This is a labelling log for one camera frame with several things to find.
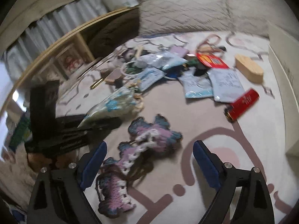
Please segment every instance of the crocheted toy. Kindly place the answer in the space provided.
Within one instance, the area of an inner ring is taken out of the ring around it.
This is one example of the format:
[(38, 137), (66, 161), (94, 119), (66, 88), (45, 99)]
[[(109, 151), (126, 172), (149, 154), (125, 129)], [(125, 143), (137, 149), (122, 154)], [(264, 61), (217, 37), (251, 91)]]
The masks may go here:
[[(112, 157), (103, 162), (104, 172), (96, 179), (96, 190), (99, 196), (99, 213), (117, 218), (122, 212), (136, 207), (131, 203), (127, 193), (128, 174), (140, 155), (150, 150), (159, 156), (165, 156), (175, 149), (175, 144), (182, 139), (182, 134), (169, 130), (166, 118), (156, 115), (155, 121), (149, 124), (143, 117), (138, 117), (128, 128), (133, 142), (121, 142), (118, 146), (120, 160)], [(101, 200), (99, 189), (104, 200)]]

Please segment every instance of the small wooden piece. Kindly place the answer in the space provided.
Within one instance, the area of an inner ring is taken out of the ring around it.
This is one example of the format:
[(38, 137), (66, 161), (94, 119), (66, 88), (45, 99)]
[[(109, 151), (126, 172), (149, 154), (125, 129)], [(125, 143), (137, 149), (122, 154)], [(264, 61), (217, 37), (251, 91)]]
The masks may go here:
[(118, 78), (124, 78), (124, 75), (121, 73), (120, 68), (114, 69), (114, 71), (112, 71), (110, 75), (105, 78), (105, 83), (114, 85), (114, 81)]
[(251, 82), (263, 83), (264, 70), (247, 56), (235, 55), (236, 68)]
[(143, 51), (143, 45), (138, 46), (138, 49), (135, 54), (136, 59), (138, 59), (140, 57), (142, 51)]

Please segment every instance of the wooden block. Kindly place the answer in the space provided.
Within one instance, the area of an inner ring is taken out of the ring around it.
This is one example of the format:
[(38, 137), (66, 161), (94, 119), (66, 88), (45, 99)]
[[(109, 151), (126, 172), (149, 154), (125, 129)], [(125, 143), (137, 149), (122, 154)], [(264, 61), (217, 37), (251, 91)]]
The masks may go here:
[(235, 55), (236, 68), (251, 82), (263, 83), (264, 70), (247, 56)]

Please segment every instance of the white cord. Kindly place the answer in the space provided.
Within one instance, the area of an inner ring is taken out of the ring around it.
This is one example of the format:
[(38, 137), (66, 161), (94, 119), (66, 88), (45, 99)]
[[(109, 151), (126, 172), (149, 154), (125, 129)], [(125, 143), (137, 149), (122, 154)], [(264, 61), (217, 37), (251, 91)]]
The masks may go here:
[(141, 74), (143, 71), (140, 72), (140, 73), (137, 73), (137, 74), (126, 74), (126, 73), (125, 73), (125, 70), (126, 70), (126, 68), (127, 68), (127, 65), (128, 65), (128, 64), (131, 64), (131, 63), (134, 63), (134, 62), (136, 62), (136, 61), (133, 60), (133, 61), (125, 62), (125, 63), (122, 65), (122, 67), (121, 67), (121, 74), (123, 74), (123, 75), (125, 75), (125, 76), (127, 76), (127, 77), (137, 77), (139, 74)]
[(172, 77), (167, 77), (167, 76), (163, 76), (164, 78), (168, 79), (168, 80), (173, 80), (173, 81), (176, 81), (177, 78), (172, 78)]

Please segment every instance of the framed picture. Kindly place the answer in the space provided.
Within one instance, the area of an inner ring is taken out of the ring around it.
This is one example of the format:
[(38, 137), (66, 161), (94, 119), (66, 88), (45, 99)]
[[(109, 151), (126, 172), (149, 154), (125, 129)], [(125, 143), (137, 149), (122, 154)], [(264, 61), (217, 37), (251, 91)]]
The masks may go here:
[(74, 44), (65, 47), (57, 56), (56, 59), (59, 65), (64, 70), (67, 76), (70, 76), (83, 65), (83, 58), (76, 50)]

